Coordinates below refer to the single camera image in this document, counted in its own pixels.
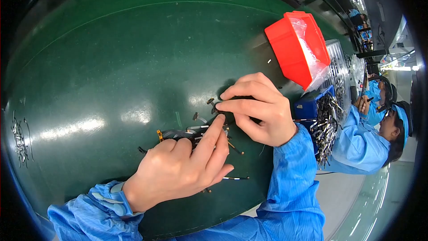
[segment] blue plastic bin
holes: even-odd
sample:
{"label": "blue plastic bin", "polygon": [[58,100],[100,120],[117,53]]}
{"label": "blue plastic bin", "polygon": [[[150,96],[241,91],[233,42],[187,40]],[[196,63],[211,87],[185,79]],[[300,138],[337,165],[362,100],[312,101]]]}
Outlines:
{"label": "blue plastic bin", "polygon": [[321,90],[321,92],[318,90],[312,91],[296,101],[294,103],[296,119],[316,119],[318,117],[317,100],[327,93],[335,96],[333,85]]}

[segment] clear plastic bag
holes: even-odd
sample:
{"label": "clear plastic bag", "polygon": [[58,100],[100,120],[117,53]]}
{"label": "clear plastic bag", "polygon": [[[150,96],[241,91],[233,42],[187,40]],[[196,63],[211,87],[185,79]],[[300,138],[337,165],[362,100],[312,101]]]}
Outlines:
{"label": "clear plastic bag", "polygon": [[329,78],[329,67],[321,63],[311,48],[308,46],[305,40],[305,31],[307,24],[303,19],[290,18],[293,29],[299,38],[300,45],[302,46],[303,54],[305,55],[306,62],[308,64],[309,72],[311,73],[312,82],[305,92],[313,91],[318,89],[321,84]]}

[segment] blue cap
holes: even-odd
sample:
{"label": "blue cap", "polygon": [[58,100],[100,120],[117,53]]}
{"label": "blue cap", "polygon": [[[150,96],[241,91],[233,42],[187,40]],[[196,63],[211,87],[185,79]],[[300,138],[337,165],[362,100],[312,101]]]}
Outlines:
{"label": "blue cap", "polygon": [[406,146],[407,137],[409,137],[409,119],[407,118],[406,111],[404,108],[393,104],[391,107],[392,110],[396,111],[399,115],[399,119],[403,121],[403,127],[404,127],[404,146]]}

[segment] red plastic bin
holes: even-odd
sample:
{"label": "red plastic bin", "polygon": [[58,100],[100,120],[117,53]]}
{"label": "red plastic bin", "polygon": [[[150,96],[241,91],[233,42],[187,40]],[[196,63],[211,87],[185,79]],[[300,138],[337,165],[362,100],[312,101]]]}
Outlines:
{"label": "red plastic bin", "polygon": [[329,66],[330,57],[321,30],[310,13],[296,10],[286,12],[284,18],[265,29],[282,74],[306,90],[312,82],[312,77],[290,18],[303,19],[307,24],[305,40],[319,62]]}

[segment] green workbench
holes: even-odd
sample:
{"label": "green workbench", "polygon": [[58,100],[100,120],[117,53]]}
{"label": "green workbench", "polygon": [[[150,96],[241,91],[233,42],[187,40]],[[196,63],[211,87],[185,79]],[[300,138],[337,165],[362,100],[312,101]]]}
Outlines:
{"label": "green workbench", "polygon": [[[126,180],[143,157],[138,146],[156,145],[158,129],[200,125],[195,112],[211,120],[206,101],[243,75],[263,72],[291,101],[298,99],[301,87],[283,77],[270,46],[260,45],[264,28],[293,10],[281,0],[62,4],[25,38],[4,79],[7,152],[33,209],[46,217],[50,204],[97,183]],[[326,40],[344,40],[315,19]],[[29,123],[34,162],[28,168],[18,168],[9,130],[14,110]],[[224,180],[211,193],[155,206],[140,224],[145,240],[199,231],[265,200],[273,149],[236,126],[230,135],[245,151],[230,153],[230,176],[250,179]]]}

